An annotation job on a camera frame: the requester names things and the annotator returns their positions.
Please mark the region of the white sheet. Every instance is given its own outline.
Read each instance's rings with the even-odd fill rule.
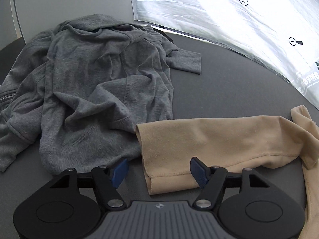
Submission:
[[[135,20],[239,52],[284,76],[319,109],[319,0],[132,0],[132,4]]]

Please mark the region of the beige fabric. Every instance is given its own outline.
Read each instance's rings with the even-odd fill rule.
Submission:
[[[303,105],[281,116],[181,119],[139,124],[149,194],[197,187],[189,162],[197,156],[207,166],[229,172],[245,167],[277,168],[298,156],[303,160],[307,222],[299,239],[319,238],[319,128]]]

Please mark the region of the blue gripper pad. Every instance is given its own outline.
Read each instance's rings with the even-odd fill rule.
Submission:
[[[129,171],[129,163],[127,159],[124,159],[114,168],[113,176],[111,177],[111,182],[114,188],[117,189],[121,185],[128,171]]]
[[[206,176],[205,169],[194,158],[190,161],[190,173],[196,180],[199,187],[203,189],[208,183],[208,177]]]

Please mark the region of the black strap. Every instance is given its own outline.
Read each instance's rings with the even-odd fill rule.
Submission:
[[[160,33],[160,34],[162,34],[165,38],[167,38],[170,42],[172,42],[173,44],[174,44],[174,41],[169,37],[169,36],[167,36],[167,34],[166,33],[164,33],[163,31],[161,31],[161,30],[159,30],[159,29],[156,29],[156,28],[152,28],[154,31],[156,31],[156,32],[158,32],[158,33]]]

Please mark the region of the pivot bolt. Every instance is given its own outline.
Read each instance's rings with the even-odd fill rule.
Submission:
[[[195,202],[195,204],[196,206],[200,208],[206,208],[212,205],[212,203],[207,199],[199,199],[198,201]]]
[[[121,207],[121,206],[123,206],[124,202],[123,202],[123,200],[120,200],[120,199],[111,199],[111,200],[108,201],[107,204],[108,204],[110,207],[116,208],[116,207]]]

